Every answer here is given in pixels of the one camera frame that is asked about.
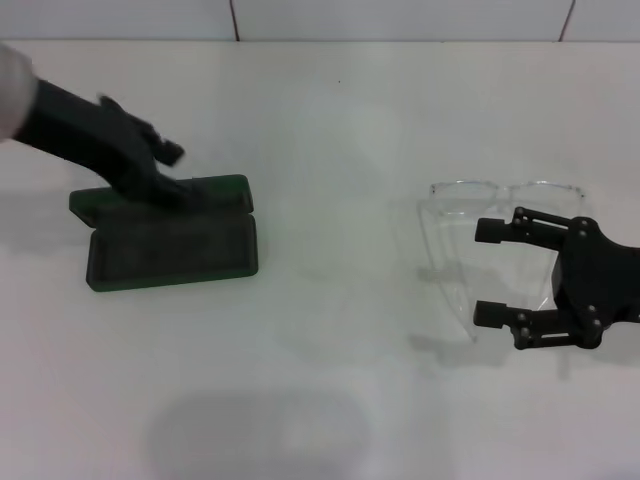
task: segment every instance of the white tabletop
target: white tabletop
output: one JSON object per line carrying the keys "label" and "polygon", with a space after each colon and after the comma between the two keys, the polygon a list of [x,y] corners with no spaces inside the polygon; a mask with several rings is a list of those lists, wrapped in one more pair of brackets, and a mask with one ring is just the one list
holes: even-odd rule
{"label": "white tabletop", "polygon": [[96,294],[67,196],[99,182],[3,145],[1,478],[640,477],[640,327],[470,343],[389,220],[433,182],[545,179],[640,245],[640,46],[15,46],[183,144],[176,175],[247,175],[261,270]]}

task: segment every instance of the eyeglasses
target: eyeglasses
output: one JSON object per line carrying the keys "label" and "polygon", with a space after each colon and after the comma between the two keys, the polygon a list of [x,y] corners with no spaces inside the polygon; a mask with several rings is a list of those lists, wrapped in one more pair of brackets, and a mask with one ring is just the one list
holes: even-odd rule
{"label": "eyeglasses", "polygon": [[563,216],[578,215],[585,192],[580,187],[546,181],[501,186],[490,181],[459,180],[434,183],[430,207],[440,215],[478,215],[489,210],[524,206]]}

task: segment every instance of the white sleeve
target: white sleeve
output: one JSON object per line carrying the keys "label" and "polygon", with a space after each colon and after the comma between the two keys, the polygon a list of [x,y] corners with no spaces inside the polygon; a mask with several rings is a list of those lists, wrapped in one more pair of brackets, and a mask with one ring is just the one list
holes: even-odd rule
{"label": "white sleeve", "polygon": [[13,137],[20,129],[31,110],[37,88],[31,61],[0,43],[0,142]]}

